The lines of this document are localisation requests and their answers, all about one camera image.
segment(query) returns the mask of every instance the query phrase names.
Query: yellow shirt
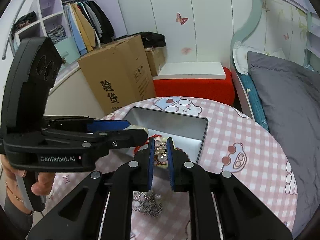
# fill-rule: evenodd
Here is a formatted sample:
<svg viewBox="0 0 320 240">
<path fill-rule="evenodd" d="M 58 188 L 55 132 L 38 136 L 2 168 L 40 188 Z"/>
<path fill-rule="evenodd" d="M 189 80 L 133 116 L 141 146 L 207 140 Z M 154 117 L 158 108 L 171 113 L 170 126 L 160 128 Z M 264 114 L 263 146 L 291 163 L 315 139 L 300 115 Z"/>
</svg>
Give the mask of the yellow shirt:
<svg viewBox="0 0 320 240">
<path fill-rule="evenodd" d="M 87 48 L 87 51 L 92 51 L 93 48 L 96 46 L 96 41 L 94 38 L 94 29 L 92 28 L 90 23 L 87 21 L 87 19 L 84 17 L 84 15 L 75 3 L 71 4 L 71 8 L 75 13 L 76 21 L 79 26 L 80 33 L 84 41 L 84 44 Z"/>
</svg>

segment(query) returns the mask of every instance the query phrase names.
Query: round table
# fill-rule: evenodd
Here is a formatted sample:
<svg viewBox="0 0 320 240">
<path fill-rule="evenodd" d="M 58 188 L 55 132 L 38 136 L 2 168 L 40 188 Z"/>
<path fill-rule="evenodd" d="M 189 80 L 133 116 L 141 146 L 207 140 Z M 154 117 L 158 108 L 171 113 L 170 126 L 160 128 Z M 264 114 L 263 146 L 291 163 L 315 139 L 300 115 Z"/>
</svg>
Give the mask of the round table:
<svg viewBox="0 0 320 240">
<path fill-rule="evenodd" d="M 133 103 L 103 120 L 121 120 L 133 106 L 207 118 L 208 130 L 198 164 L 206 171 L 233 173 L 292 230 L 298 194 L 294 175 L 281 146 L 264 128 L 231 106 L 186 97 L 152 98 Z M 96 169 L 111 172 L 123 163 L 110 151 L 97 161 Z M 54 207 L 87 174 L 57 174 L 46 210 Z M 157 218 L 133 212 L 132 234 L 136 240 L 186 239 L 188 193 L 173 193 L 169 181 L 155 176 L 152 187 L 162 195 L 163 211 Z"/>
</svg>

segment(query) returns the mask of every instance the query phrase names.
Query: white pillow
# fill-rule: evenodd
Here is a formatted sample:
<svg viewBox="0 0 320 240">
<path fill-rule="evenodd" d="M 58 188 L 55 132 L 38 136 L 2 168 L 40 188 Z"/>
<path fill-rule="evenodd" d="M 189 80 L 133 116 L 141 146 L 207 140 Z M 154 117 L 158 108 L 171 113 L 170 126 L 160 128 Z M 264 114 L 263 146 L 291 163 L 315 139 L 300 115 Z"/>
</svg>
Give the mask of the white pillow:
<svg viewBox="0 0 320 240">
<path fill-rule="evenodd" d="M 255 49 L 253 47 L 246 46 L 244 44 L 241 44 L 241 42 L 237 41 L 233 47 L 233 60 L 236 65 L 236 69 L 240 74 L 245 74 L 248 75 L 248 52 L 249 51 L 254 51 L 257 53 L 265 54 L 268 56 L 274 56 L 278 58 L 283 58 L 286 59 L 282 49 L 279 49 L 276 52 L 267 52 L 267 51 L 260 51 L 258 49 Z"/>
</svg>

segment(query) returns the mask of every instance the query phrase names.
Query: wrist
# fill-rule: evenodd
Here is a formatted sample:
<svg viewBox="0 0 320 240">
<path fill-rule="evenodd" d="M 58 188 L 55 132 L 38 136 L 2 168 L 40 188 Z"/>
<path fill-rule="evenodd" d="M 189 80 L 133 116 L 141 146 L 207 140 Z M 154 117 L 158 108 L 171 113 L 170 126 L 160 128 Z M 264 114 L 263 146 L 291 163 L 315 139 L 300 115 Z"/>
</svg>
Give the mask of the wrist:
<svg viewBox="0 0 320 240">
<path fill-rule="evenodd" d="M 9 181 L 6 184 L 6 188 L 7 188 L 7 197 L 10 199 L 11 203 L 15 205 L 15 207 L 18 208 L 21 212 L 27 215 L 31 214 L 31 210 L 27 209 L 23 203 L 23 199 L 21 198 L 21 193 L 19 188 L 15 186 L 14 183 L 10 183 Z"/>
</svg>

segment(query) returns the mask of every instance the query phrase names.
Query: finger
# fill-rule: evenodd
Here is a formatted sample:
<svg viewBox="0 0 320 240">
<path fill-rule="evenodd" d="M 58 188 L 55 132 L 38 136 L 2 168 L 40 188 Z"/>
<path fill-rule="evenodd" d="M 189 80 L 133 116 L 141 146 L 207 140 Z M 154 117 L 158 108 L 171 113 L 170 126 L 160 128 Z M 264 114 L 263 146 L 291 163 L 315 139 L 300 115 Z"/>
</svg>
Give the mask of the finger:
<svg viewBox="0 0 320 240">
<path fill-rule="evenodd" d="M 48 182 L 53 183 L 55 176 L 56 174 L 52 172 L 40 172 L 38 175 L 38 182 L 41 184 L 46 184 Z"/>
<path fill-rule="evenodd" d="M 32 185 L 31 191 L 37 196 L 47 196 L 50 194 L 53 183 L 41 184 L 36 182 Z"/>
<path fill-rule="evenodd" d="M 26 176 L 26 173 L 27 173 L 26 171 L 17 170 L 15 168 L 13 168 L 10 165 L 7 157 L 5 155 L 2 155 L 2 154 L 1 154 L 1 163 L 2 163 L 2 165 L 4 167 L 4 170 L 5 170 L 6 174 L 7 174 L 7 176 L 9 175 L 9 176 L 12 177 L 12 175 L 10 175 L 9 172 L 12 172 L 13 174 L 16 174 L 16 175 L 18 175 L 20 177 L 25 177 Z"/>
</svg>

